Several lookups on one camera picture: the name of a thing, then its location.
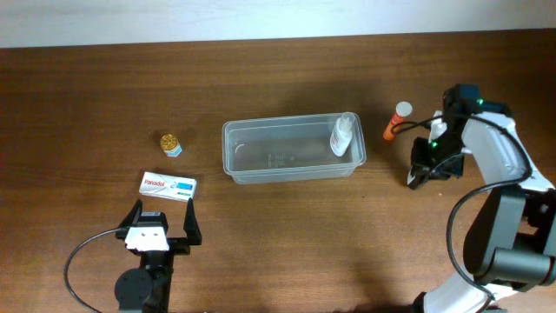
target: clear plastic container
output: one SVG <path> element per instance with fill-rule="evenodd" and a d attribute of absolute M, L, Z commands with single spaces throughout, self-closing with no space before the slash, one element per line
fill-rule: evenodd
<path fill-rule="evenodd" d="M 342 113 L 227 122 L 222 128 L 224 171 L 236 183 L 273 183 L 350 176 L 367 160 L 361 121 L 343 156 L 330 148 Z"/>

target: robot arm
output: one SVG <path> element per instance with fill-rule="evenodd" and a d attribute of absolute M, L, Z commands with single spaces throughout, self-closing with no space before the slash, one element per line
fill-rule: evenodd
<path fill-rule="evenodd" d="M 189 199 L 183 230 L 187 237 L 167 238 L 168 222 L 162 212 L 142 212 L 137 200 L 123 219 L 116 238 L 141 257 L 139 268 L 125 271 L 114 288 L 119 311 L 126 313 L 167 313 L 174 256 L 189 255 L 190 246 L 201 245 L 202 235 Z"/>
<path fill-rule="evenodd" d="M 407 184 L 417 189 L 428 180 L 447 180 L 463 173 L 463 155 L 472 154 L 486 183 L 524 176 L 527 165 L 532 175 L 521 183 L 491 190 L 467 233 L 464 264 L 468 276 L 490 290 L 496 300 L 536 285 L 556 280 L 556 193 L 553 185 L 534 166 L 521 148 L 510 110 L 501 103 L 482 100 L 476 86 L 456 85 L 444 95 L 444 111 L 437 111 L 429 139 L 416 138 L 412 169 Z M 507 130 L 471 119 L 478 117 Z M 537 230 L 522 234 L 522 220 Z M 476 312 L 487 295 L 468 284 L 457 273 L 436 290 L 418 297 L 417 312 Z"/>

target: white wall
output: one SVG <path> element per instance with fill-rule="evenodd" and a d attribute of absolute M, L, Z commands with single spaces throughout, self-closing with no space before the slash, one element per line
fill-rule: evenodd
<path fill-rule="evenodd" d="M 0 0 L 0 47 L 556 27 L 556 0 Z"/>

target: white cardboard box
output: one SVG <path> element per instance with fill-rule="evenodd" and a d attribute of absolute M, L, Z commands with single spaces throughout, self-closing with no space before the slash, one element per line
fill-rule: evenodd
<path fill-rule="evenodd" d="M 175 177 L 145 172 L 139 193 L 187 202 L 195 194 L 197 181 L 192 178 Z"/>

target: wood grain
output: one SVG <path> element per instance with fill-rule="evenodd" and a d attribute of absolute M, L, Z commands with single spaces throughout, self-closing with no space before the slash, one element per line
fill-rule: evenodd
<path fill-rule="evenodd" d="M 469 158 L 464 179 L 408 189 L 412 141 L 425 132 L 384 143 L 394 106 L 409 101 L 421 120 L 445 89 L 476 83 L 509 103 L 529 154 L 556 181 L 555 55 L 555 30 L 0 50 L 2 311 L 83 311 L 63 287 L 65 258 L 118 225 L 145 170 L 199 182 L 204 241 L 175 260 L 171 311 L 409 304 L 453 272 L 447 216 L 482 180 Z M 227 121 L 347 110 L 360 115 L 367 145 L 350 177 L 238 185 L 222 170 Z M 157 145 L 167 131 L 184 148 L 176 159 Z M 140 198 L 182 234 L 183 203 Z M 458 256 L 484 199 L 461 211 Z M 114 283 L 138 261 L 104 238 L 77 255 L 70 280 L 115 312 Z M 501 305 L 549 312 L 554 291 Z"/>

